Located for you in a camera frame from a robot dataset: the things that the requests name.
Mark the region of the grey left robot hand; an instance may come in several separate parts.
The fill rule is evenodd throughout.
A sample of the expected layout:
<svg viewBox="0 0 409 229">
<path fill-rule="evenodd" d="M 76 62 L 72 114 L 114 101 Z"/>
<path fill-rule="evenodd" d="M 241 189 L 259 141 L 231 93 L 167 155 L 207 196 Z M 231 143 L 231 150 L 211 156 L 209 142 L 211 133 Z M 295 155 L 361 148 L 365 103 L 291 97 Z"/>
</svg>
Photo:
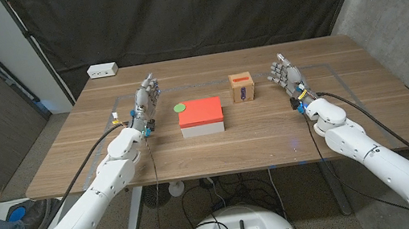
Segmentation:
<svg viewBox="0 0 409 229">
<path fill-rule="evenodd" d="M 149 73 L 136 90 L 130 127 L 142 132 L 145 137 L 154 131 L 153 117 L 160 93 L 158 80 L 153 77 L 153 73 Z"/>
</svg>

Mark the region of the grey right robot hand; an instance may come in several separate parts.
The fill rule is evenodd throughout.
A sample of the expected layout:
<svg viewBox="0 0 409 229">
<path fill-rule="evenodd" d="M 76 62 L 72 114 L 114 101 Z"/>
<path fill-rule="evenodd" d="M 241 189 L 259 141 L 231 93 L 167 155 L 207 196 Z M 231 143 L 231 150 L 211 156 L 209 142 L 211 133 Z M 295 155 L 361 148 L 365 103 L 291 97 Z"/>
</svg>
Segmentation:
<svg viewBox="0 0 409 229">
<path fill-rule="evenodd" d="M 287 92 L 291 107 L 301 114 L 305 113 L 309 104 L 318 98 L 315 91 L 305 82 L 301 71 L 282 53 L 277 53 L 277 61 L 272 63 L 268 80 L 279 84 Z"/>
</svg>

